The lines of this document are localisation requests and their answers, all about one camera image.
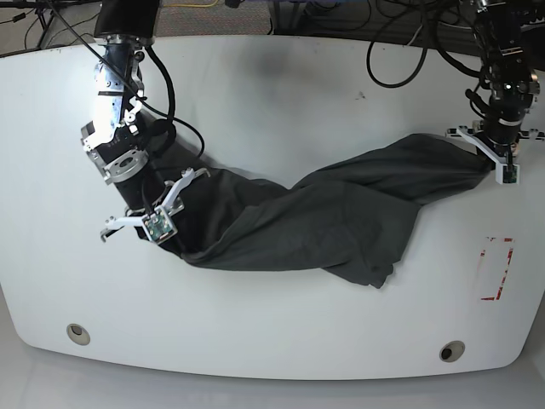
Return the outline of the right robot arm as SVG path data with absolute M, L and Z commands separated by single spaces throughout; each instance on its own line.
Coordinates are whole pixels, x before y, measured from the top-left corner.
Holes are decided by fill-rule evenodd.
M 122 196 L 126 210 L 109 217 L 101 231 L 107 239 L 123 228 L 136 228 L 160 245 L 177 235 L 174 217 L 184 208 L 183 189 L 205 168 L 187 168 L 175 181 L 165 180 L 156 162 L 176 141 L 175 90 L 172 79 L 153 50 L 159 1 L 105 1 L 95 25 L 95 41 L 103 47 L 95 67 L 97 96 L 92 120 L 82 129 L 83 150 L 104 182 Z M 145 86 L 140 63 L 149 57 L 166 83 L 168 110 L 145 117 Z

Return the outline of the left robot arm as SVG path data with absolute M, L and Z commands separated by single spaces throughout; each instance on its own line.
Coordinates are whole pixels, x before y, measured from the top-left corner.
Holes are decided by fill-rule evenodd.
M 517 172 L 513 148 L 518 144 L 525 115 L 540 93 L 540 84 L 523 48 L 522 26 L 538 19 L 541 1 L 476 1 L 474 36 L 479 42 L 482 67 L 479 87 L 490 91 L 483 101 L 477 92 L 466 97 L 483 115 L 476 135 L 504 163 L 502 175 Z

